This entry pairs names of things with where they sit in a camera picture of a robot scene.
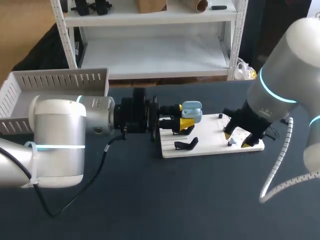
white shelf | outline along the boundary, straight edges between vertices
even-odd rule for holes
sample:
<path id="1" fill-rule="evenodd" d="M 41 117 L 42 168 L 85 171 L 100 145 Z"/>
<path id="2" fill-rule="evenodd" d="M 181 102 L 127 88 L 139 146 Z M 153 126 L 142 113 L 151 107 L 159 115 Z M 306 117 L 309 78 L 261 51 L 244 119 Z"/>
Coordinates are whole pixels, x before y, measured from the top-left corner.
<path id="1" fill-rule="evenodd" d="M 67 27 L 92 26 L 136 26 L 159 24 L 186 24 L 226 22 L 236 19 L 237 11 L 232 0 L 214 0 L 215 5 L 226 5 L 226 10 L 207 9 L 196 13 L 179 0 L 167 0 L 167 10 L 140 14 L 135 0 L 113 0 L 113 7 L 107 15 L 98 16 L 95 12 L 79 16 L 76 11 L 69 11 L 64 21 Z"/>
<path id="2" fill-rule="evenodd" d="M 109 79 L 225 76 L 215 35 L 89 40 L 82 68 L 108 67 Z"/>

blue object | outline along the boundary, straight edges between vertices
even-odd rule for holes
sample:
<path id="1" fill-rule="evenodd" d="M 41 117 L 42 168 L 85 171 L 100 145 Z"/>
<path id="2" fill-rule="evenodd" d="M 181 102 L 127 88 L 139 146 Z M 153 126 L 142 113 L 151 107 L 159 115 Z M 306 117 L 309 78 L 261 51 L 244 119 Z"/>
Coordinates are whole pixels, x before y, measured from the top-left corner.
<path id="1" fill-rule="evenodd" d="M 200 123 L 202 119 L 202 111 L 201 109 L 184 109 L 182 111 L 182 118 L 183 119 L 194 119 L 194 123 Z"/>
<path id="2" fill-rule="evenodd" d="M 261 84 L 262 84 L 262 86 L 264 87 L 264 89 L 265 89 L 272 97 L 274 97 L 274 98 L 276 98 L 276 99 L 278 99 L 278 100 L 280 100 L 280 101 L 282 101 L 282 102 L 289 103 L 289 104 L 295 104 L 295 103 L 297 103 L 297 102 L 294 101 L 294 100 L 285 99 L 285 98 L 283 98 L 283 97 L 280 97 L 280 96 L 274 94 L 274 93 L 266 86 L 266 84 L 264 83 L 264 80 L 262 79 L 262 68 L 261 68 L 261 70 L 260 70 L 260 81 L 261 81 Z"/>
<path id="3" fill-rule="evenodd" d="M 184 103 L 182 103 L 182 110 L 184 109 L 201 109 L 202 108 L 202 104 L 199 101 L 185 101 Z"/>

white pegboard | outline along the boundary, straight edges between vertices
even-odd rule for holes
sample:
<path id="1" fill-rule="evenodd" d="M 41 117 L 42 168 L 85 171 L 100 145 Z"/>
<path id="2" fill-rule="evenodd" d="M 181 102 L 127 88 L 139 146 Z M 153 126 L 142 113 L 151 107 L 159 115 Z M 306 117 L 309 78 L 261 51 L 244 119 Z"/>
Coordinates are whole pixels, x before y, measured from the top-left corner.
<path id="1" fill-rule="evenodd" d="M 160 129 L 162 156 L 164 158 L 179 158 L 262 151 L 265 148 L 262 140 L 253 147 L 241 148 L 242 142 L 250 133 L 240 127 L 237 127 L 231 136 L 231 138 L 236 141 L 236 144 L 228 146 L 228 140 L 226 140 L 223 129 L 228 124 L 229 117 L 223 115 L 223 117 L 219 119 L 218 116 L 219 114 L 203 115 L 201 122 L 195 124 L 195 128 L 189 136 L 173 135 L 170 129 Z M 176 150 L 175 142 L 189 144 L 195 137 L 198 138 L 199 142 L 193 150 Z"/>

white plastic crate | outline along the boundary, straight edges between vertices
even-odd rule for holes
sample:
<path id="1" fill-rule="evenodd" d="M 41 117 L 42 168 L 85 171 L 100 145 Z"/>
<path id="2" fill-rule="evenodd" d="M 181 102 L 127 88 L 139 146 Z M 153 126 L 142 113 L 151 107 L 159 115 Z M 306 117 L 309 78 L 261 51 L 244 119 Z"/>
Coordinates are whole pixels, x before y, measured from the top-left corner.
<path id="1" fill-rule="evenodd" d="M 108 77 L 107 68 L 10 72 L 0 89 L 0 133 L 32 133 L 28 111 L 38 95 L 107 96 Z"/>

dark tabletop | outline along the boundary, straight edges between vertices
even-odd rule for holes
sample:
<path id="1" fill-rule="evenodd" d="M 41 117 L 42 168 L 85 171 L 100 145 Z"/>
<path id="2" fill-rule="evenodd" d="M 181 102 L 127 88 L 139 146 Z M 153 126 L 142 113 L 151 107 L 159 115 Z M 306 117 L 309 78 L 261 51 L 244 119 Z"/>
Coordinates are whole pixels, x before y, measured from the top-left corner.
<path id="1" fill-rule="evenodd" d="M 147 89 L 163 105 L 202 102 L 204 114 L 242 106 L 250 81 L 166 85 Z M 111 88 L 120 102 L 132 88 Z M 291 144 L 273 186 L 307 172 L 303 152 L 308 116 L 292 112 Z M 320 181 L 290 187 L 265 204 L 259 194 L 283 145 L 286 126 L 273 125 L 280 139 L 265 149 L 184 158 L 161 158 L 149 134 L 114 143 L 96 182 L 58 218 L 49 219 L 34 190 L 0 188 L 0 238 L 30 240 L 314 240 L 320 235 Z M 69 200 L 95 173 L 110 137 L 86 138 L 81 184 L 44 189 L 52 209 Z M 32 135 L 6 139 L 24 144 Z"/>

